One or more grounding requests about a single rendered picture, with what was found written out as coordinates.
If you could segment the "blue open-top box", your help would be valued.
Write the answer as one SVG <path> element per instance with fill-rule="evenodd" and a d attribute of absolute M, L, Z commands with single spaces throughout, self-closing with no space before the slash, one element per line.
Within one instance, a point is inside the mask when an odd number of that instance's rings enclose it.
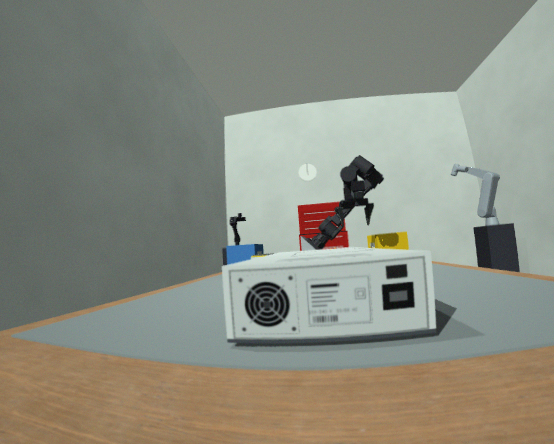
<path fill-rule="evenodd" d="M 251 256 L 264 254 L 263 244 L 247 244 L 226 246 L 227 265 L 250 260 Z"/>

